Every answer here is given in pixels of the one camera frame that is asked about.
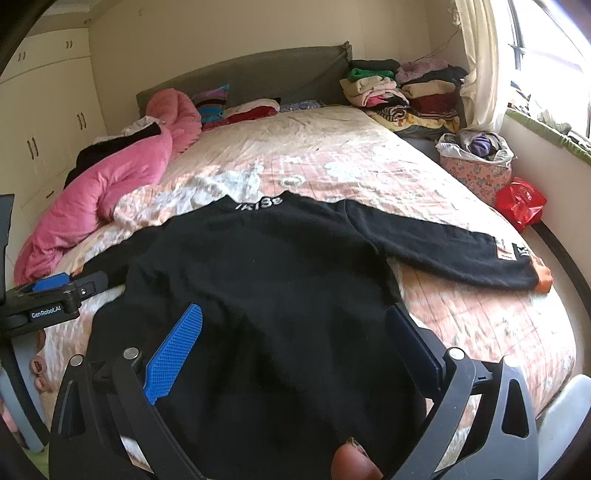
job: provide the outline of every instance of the gray headboard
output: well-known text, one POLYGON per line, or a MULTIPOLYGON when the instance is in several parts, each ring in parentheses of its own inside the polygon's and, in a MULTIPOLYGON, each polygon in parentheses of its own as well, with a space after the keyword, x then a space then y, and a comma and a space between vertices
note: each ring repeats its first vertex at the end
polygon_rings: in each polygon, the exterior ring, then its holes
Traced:
POLYGON ((258 98, 281 98, 281 103, 320 100, 348 105, 339 80, 349 71, 349 42, 336 47, 302 47, 266 51, 221 61, 139 92, 140 115, 156 92, 175 88, 190 97, 230 84, 228 106, 258 98))

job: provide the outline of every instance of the white cabinet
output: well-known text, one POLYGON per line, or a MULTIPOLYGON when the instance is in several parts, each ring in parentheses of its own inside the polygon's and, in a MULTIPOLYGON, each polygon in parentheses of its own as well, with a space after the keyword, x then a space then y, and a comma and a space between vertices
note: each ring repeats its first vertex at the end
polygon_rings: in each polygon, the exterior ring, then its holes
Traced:
POLYGON ((80 150, 104 135, 87 29, 27 37, 0 76, 0 193, 15 194, 7 278, 80 150))
POLYGON ((21 73, 62 60, 89 57, 87 28, 57 30, 26 37, 12 56, 0 83, 21 73))

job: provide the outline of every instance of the curtain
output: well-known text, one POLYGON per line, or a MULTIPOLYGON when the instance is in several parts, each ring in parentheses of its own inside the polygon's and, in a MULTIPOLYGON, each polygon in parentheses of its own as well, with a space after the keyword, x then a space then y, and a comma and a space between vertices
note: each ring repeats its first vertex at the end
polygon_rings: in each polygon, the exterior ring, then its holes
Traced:
POLYGON ((515 60, 505 0, 456 0, 469 73, 460 89, 467 128, 498 133, 515 60))

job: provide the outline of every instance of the folded clothes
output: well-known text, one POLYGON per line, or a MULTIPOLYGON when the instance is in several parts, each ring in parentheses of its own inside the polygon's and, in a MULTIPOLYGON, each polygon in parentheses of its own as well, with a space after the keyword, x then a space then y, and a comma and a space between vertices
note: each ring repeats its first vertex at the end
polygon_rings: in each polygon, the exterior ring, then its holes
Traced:
POLYGON ((413 85, 405 85, 402 87, 404 95, 409 99, 425 97, 428 95, 452 93, 455 92, 455 90, 456 86, 453 83, 444 82, 442 80, 431 80, 427 83, 415 83, 413 85))
POLYGON ((408 107, 387 106, 381 110, 377 110, 376 113, 390 122, 397 122, 399 120, 404 120, 407 117, 408 107))
POLYGON ((408 82, 401 82, 403 85, 411 85, 413 83, 426 83, 431 80, 443 80, 444 82, 454 83, 457 86, 462 86, 462 79, 468 75, 468 72, 462 67, 454 67, 450 65, 444 70, 436 70, 435 72, 428 72, 422 77, 410 80, 408 82))
POLYGON ((345 95, 354 97, 370 91, 372 88, 374 88, 374 86, 380 84, 380 82, 382 82, 382 77, 376 75, 373 77, 364 77, 362 79, 356 80, 355 82, 351 82, 348 79, 343 79, 340 81, 340 85, 343 88, 345 95))
POLYGON ((348 91, 350 89, 350 81, 347 79, 342 79, 340 81, 341 87, 343 88, 343 93, 347 97, 347 100, 351 102, 352 105, 355 106, 366 106, 367 101, 371 97, 382 96, 386 93, 391 93, 393 95, 397 95, 400 98, 404 98, 404 94, 402 91, 398 90, 396 87, 397 83, 389 78, 382 79, 379 83, 376 83, 372 86, 370 90, 361 93, 360 95, 350 95, 348 91))
POLYGON ((420 61, 408 61, 400 65, 396 72, 396 81, 406 83, 410 80, 419 79, 429 72, 436 72, 448 67, 445 60, 429 59, 420 61))
POLYGON ((391 72, 397 72, 400 68, 400 63, 393 59, 388 60, 351 60, 349 62, 350 69, 361 69, 361 70, 375 70, 384 71, 389 70, 391 72))
POLYGON ((452 93, 436 93, 435 95, 411 98, 409 101, 410 105, 421 113, 440 113, 453 110, 456 107, 457 99, 458 95, 453 91, 452 93))
POLYGON ((455 117, 457 117, 457 110, 449 110, 448 112, 423 113, 418 111, 415 107, 411 107, 408 111, 409 113, 421 118, 442 118, 445 120, 453 120, 455 117))
POLYGON ((394 78, 395 74, 394 72, 392 72, 391 70, 363 70, 363 69, 353 69, 349 72, 349 81, 350 82, 356 82, 359 79, 365 78, 365 77, 374 77, 374 76, 380 76, 380 77, 388 77, 388 78, 394 78))

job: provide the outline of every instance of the orange cuff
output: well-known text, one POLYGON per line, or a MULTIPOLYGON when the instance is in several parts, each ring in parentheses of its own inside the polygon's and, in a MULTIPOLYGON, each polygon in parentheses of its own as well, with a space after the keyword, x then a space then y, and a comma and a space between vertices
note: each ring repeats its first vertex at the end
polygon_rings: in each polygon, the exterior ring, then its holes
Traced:
POLYGON ((550 289, 554 283, 550 269, 544 265, 540 257, 536 257, 533 254, 531 256, 531 263, 534 266, 535 272, 538 274, 538 284, 535 286, 535 290, 540 293, 550 293, 550 289))

